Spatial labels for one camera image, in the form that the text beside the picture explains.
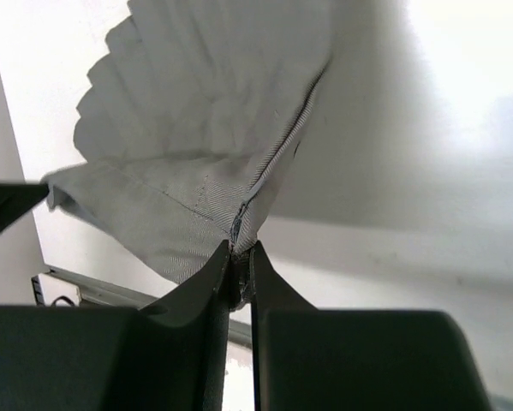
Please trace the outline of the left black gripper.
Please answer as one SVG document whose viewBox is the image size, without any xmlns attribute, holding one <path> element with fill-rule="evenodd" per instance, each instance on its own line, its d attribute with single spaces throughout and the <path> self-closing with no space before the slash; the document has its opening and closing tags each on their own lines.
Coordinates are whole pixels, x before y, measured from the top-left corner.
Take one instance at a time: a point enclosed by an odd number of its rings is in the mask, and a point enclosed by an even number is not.
<svg viewBox="0 0 513 411">
<path fill-rule="evenodd" d="M 45 184 L 0 182 L 0 234 L 44 200 L 48 193 Z"/>
</svg>

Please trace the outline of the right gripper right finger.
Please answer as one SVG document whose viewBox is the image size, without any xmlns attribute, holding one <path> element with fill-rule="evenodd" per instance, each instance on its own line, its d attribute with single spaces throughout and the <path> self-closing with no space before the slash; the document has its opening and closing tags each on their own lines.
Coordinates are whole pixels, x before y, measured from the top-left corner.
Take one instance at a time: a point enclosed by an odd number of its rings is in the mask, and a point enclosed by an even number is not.
<svg viewBox="0 0 513 411">
<path fill-rule="evenodd" d="M 249 260 L 258 410 L 488 410 L 466 338 L 437 310 L 319 309 Z"/>
</svg>

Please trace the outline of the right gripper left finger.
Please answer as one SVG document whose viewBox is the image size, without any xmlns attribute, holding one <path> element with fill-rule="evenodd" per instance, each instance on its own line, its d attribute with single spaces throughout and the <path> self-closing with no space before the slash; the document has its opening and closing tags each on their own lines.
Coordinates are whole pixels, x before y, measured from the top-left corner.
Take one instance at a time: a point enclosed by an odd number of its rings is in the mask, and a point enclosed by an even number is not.
<svg viewBox="0 0 513 411">
<path fill-rule="evenodd" d="M 219 410 L 229 267 L 142 309 L 0 306 L 0 410 Z"/>
</svg>

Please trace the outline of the grey pleated skirt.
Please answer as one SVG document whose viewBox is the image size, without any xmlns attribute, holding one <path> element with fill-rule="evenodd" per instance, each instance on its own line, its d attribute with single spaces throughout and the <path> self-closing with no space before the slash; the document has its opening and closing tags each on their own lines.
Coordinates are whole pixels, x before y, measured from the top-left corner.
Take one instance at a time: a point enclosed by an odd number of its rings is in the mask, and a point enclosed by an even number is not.
<svg viewBox="0 0 513 411">
<path fill-rule="evenodd" d="M 88 71 L 47 204 L 104 231 L 174 283 L 219 244 L 230 308 L 254 292 L 248 254 L 306 133 L 331 60 L 327 1 L 131 1 Z"/>
</svg>

